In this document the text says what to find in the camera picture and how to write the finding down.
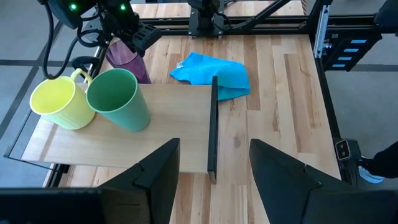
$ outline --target wooden table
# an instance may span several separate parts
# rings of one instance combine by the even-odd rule
[[[271,2],[236,2],[229,16],[251,16]],[[141,18],[188,17],[180,4],[133,5]],[[291,1],[277,15],[302,15],[300,1]],[[169,72],[190,52],[244,64],[251,94],[219,103],[218,179],[180,174],[171,223],[267,223],[254,183],[249,142],[252,138],[340,178],[312,48],[306,35],[234,35],[221,40],[162,37],[146,52],[153,83],[178,83]],[[109,68],[104,63],[102,70]],[[97,186],[123,169],[75,166],[66,186]]]

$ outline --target yellow mug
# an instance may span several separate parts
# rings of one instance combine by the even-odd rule
[[[94,118],[87,104],[86,93],[75,83],[83,74],[88,84],[93,79],[82,69],[76,69],[70,77],[58,77],[40,83],[30,96],[30,108],[45,119],[70,130],[86,126]]]

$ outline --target shoe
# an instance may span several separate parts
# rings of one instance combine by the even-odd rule
[[[363,166],[358,166],[358,172],[359,175],[366,181],[373,183],[373,184],[378,184],[384,180],[384,177],[377,176],[377,175],[372,175],[369,173],[367,169],[365,169]]]

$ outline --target wooden board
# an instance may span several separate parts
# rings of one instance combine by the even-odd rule
[[[131,167],[172,138],[181,139],[182,172],[207,172],[211,86],[146,85],[151,121],[131,133],[100,114],[71,131],[40,118],[22,159],[61,164]]]

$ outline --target green cup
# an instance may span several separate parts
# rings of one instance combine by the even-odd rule
[[[116,68],[98,75],[87,89],[86,100],[96,112],[129,131],[141,131],[150,113],[137,78]]]

